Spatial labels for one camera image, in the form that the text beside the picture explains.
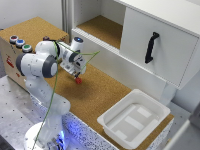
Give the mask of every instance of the cabinet door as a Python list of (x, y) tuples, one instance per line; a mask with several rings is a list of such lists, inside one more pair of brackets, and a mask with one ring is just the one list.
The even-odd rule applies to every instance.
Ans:
[[(146, 64), (145, 56), (153, 32), (160, 36), (154, 40), (153, 60)], [(197, 41), (198, 38), (191, 34), (127, 8), (120, 54), (179, 86)]]

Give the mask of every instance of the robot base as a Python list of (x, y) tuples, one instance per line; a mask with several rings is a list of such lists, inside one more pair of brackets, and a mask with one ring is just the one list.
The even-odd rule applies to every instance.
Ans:
[[(24, 150), (32, 150), (33, 145), (35, 142), (35, 137), (37, 136), (37, 133), (42, 125), (42, 122), (35, 124), (32, 126), (25, 134), (24, 137)], [(40, 142), (36, 142), (34, 150), (49, 150), (49, 147), (47, 145), (42, 145)]]

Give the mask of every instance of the gray floor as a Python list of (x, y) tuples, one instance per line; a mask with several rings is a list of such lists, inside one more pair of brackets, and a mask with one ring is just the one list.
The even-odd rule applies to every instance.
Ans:
[(3, 61), (1, 57), (1, 50), (0, 50), (0, 78), (2, 78), (5, 75), (6, 73), (5, 73), (5, 69), (4, 69), (4, 65), (3, 65)]

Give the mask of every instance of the white wall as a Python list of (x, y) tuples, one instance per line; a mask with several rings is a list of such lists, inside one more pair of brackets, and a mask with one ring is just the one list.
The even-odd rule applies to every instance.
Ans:
[(173, 102), (189, 112), (195, 109), (200, 102), (200, 71), (183, 89), (177, 91)]
[(61, 0), (1, 0), (0, 28), (41, 17), (62, 29)]

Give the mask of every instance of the open cabinet compartment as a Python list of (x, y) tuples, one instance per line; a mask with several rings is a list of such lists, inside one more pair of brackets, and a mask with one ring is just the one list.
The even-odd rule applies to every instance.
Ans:
[(113, 0), (74, 0), (73, 28), (120, 49), (126, 6)]

